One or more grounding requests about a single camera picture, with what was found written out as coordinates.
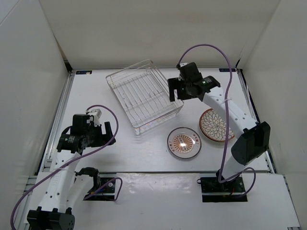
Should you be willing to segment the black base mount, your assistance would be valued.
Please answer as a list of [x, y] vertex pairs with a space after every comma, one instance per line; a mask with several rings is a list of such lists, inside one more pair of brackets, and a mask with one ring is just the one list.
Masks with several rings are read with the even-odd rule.
[[219, 183], [217, 177], [201, 177], [197, 180], [201, 186], [203, 203], [247, 202], [242, 177], [232, 182]]
[[100, 182], [101, 186], [96, 191], [90, 190], [84, 201], [117, 201], [123, 180], [120, 177], [101, 177]]

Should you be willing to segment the floral patterned bowl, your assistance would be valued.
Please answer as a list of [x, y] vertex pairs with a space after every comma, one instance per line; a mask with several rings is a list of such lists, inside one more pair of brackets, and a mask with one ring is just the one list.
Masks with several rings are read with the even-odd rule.
[[199, 119], [202, 133], [215, 142], [225, 142], [226, 122], [212, 109], [207, 109]]

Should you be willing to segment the orange patterned plate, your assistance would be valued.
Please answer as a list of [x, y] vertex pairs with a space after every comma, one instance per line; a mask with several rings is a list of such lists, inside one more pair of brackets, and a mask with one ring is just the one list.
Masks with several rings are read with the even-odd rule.
[[188, 127], [173, 129], [167, 137], [169, 152], [178, 159], [189, 160], [196, 157], [202, 148], [199, 134]]

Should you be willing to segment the right blue corner label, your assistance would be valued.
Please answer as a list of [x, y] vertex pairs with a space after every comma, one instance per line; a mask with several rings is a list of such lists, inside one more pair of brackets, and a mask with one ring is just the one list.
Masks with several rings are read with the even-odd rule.
[[[229, 68], [219, 68], [219, 71], [220, 72], [229, 72]], [[236, 69], [235, 68], [231, 68], [231, 71], [232, 72], [236, 72]]]

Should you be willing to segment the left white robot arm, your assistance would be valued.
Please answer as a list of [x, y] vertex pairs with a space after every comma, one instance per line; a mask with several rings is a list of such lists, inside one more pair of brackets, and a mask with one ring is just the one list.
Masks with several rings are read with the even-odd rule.
[[113, 133], [109, 122], [100, 124], [101, 111], [94, 109], [74, 115], [72, 125], [61, 133], [54, 155], [52, 176], [38, 207], [29, 210], [27, 221], [34, 230], [71, 230], [74, 228], [73, 209], [88, 193], [101, 186], [99, 170], [93, 167], [76, 171], [86, 148], [112, 145]]

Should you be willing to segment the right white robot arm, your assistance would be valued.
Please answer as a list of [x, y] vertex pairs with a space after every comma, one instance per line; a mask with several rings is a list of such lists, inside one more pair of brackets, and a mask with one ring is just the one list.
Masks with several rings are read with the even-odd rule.
[[227, 191], [233, 180], [257, 157], [269, 148], [271, 128], [267, 122], [258, 122], [245, 114], [225, 92], [213, 76], [203, 77], [194, 62], [178, 64], [179, 76], [168, 79], [170, 101], [198, 98], [211, 107], [231, 130], [236, 142], [231, 148], [231, 157], [222, 158], [215, 185], [220, 191]]

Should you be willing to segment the blue corner label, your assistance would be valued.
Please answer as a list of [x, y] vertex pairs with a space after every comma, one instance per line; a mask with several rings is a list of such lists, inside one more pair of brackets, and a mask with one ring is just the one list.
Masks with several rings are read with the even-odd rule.
[[[229, 68], [219, 68], [219, 71], [220, 72], [229, 72]], [[236, 72], [236, 69], [235, 68], [231, 68], [231, 71], [232, 72]]]
[[76, 75], [90, 75], [92, 74], [92, 71], [91, 70], [78, 70], [76, 71], [75, 74]]

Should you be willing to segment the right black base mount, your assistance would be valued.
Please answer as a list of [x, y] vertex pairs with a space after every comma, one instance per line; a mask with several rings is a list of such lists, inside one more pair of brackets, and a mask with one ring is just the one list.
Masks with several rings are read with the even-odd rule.
[[217, 177], [201, 177], [197, 180], [201, 186], [203, 203], [247, 202], [242, 177], [232, 182], [219, 183]]

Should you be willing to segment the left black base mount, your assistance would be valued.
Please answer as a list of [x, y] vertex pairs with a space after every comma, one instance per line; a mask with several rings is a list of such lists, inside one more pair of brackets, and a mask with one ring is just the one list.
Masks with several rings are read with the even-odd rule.
[[117, 201], [123, 180], [120, 177], [101, 177], [100, 182], [101, 186], [96, 191], [90, 190], [84, 201]]

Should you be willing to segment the left blue corner label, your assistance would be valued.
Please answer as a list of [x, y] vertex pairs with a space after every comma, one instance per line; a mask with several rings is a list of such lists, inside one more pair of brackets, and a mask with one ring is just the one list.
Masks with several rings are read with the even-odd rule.
[[75, 74], [76, 75], [90, 75], [92, 74], [92, 71], [91, 70], [78, 70], [76, 71]]

